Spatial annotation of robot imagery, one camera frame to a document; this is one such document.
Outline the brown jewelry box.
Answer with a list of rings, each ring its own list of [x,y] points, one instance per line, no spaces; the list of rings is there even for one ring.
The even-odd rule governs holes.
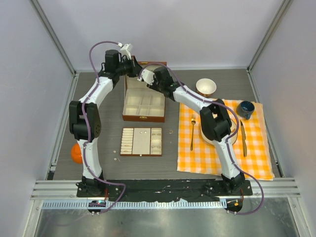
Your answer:
[[[124,121],[165,122],[165,97],[137,77],[124,77]]]

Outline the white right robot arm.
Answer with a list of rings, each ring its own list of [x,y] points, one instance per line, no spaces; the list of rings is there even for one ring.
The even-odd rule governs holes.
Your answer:
[[[139,76],[148,84],[148,88],[162,93],[166,98],[182,103],[195,111],[200,118],[200,127],[204,136],[212,141],[218,154],[221,168],[223,189],[229,195],[236,194],[245,182],[245,176],[233,151],[232,121],[229,109],[221,99],[208,100],[193,92],[179,80],[174,81],[168,68],[158,67],[153,71],[144,69]]]

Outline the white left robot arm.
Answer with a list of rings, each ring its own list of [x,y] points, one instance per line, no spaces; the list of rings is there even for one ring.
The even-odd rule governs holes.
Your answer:
[[[102,129],[99,107],[120,77],[138,76],[141,69],[130,50],[107,50],[101,70],[95,72],[93,86],[82,98],[69,104],[69,129],[77,140],[83,162],[83,174],[78,183],[80,192],[100,197],[105,191],[106,184],[97,148]]]

